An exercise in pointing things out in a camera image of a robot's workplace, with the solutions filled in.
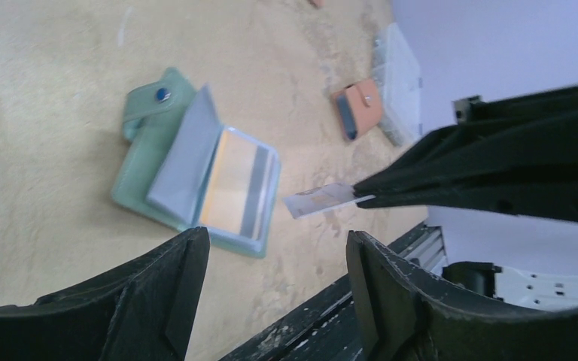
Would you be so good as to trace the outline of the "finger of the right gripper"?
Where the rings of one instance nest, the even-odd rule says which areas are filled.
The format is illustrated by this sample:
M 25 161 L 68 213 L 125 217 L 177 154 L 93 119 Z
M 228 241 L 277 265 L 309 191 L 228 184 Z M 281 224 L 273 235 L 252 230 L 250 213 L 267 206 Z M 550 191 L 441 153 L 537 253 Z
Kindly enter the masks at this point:
M 470 177 L 534 171 L 578 180 L 578 86 L 496 102 L 466 99 L 459 122 L 436 129 L 392 165 L 354 185 L 358 194 L 450 184 Z
M 361 208 L 431 205 L 540 217 L 578 223 L 578 182 L 488 184 L 469 187 L 443 185 L 405 189 L 392 184 L 356 185 L 359 196 L 372 196 Z

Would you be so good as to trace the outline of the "green card holder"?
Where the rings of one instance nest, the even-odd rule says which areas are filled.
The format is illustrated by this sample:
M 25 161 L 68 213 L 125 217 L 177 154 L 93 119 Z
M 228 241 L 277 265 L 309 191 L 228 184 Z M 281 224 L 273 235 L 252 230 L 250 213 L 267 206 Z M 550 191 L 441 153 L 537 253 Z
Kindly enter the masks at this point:
M 213 245 L 264 258 L 281 171 L 277 151 L 221 122 L 209 86 L 176 68 L 126 96 L 129 150 L 111 191 L 120 206 Z

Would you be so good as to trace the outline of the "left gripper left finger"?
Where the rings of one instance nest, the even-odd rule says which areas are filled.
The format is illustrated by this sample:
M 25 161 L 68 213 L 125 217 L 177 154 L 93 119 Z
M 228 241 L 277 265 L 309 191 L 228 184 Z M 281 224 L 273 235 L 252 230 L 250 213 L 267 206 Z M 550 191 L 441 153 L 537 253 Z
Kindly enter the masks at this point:
M 0 360 L 183 360 L 210 251 L 188 229 L 28 306 L 0 307 Z

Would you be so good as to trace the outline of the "credit card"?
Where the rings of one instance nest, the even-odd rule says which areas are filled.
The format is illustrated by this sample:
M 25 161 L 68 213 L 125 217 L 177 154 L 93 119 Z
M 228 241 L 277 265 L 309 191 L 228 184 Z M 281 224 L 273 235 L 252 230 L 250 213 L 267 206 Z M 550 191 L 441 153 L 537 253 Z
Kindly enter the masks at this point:
M 300 219 L 374 198 L 374 195 L 356 196 L 349 184 L 333 183 L 284 197 L 283 202 L 292 218 Z

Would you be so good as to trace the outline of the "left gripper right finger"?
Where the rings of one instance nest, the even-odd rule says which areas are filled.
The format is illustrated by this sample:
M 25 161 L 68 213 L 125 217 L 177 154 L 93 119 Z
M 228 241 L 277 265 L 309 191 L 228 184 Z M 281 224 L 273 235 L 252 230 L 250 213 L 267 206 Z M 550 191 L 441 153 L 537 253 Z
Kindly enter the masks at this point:
M 578 360 L 578 308 L 491 299 L 419 267 L 363 231 L 346 245 L 368 360 Z

